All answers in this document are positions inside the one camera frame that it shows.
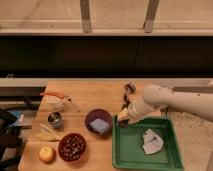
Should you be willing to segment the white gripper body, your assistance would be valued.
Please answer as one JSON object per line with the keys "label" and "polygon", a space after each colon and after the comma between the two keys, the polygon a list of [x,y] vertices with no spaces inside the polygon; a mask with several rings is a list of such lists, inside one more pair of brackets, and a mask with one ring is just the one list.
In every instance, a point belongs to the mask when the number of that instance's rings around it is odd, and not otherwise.
{"label": "white gripper body", "polygon": [[134,124],[144,119],[145,116],[154,111],[154,108],[147,104],[142,98],[131,102],[127,108],[128,123]]}

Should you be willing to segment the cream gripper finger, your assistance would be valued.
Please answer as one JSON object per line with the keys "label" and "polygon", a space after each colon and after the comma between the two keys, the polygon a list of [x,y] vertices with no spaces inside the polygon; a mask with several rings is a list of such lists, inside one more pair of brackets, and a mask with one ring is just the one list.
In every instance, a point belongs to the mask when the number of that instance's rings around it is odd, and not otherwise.
{"label": "cream gripper finger", "polygon": [[128,110],[126,108],[124,108],[118,115],[117,115],[117,121],[124,121],[124,120],[128,120]]}

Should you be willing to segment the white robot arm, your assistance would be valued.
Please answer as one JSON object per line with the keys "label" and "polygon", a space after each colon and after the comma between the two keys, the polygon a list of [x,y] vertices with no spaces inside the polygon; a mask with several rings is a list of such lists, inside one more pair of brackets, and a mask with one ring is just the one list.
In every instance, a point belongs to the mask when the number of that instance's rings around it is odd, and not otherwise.
{"label": "white robot arm", "polygon": [[149,85],[142,96],[131,102],[117,116],[119,122],[127,120],[134,124],[148,114],[172,106],[180,111],[196,114],[213,122],[213,94],[177,92],[168,87]]}

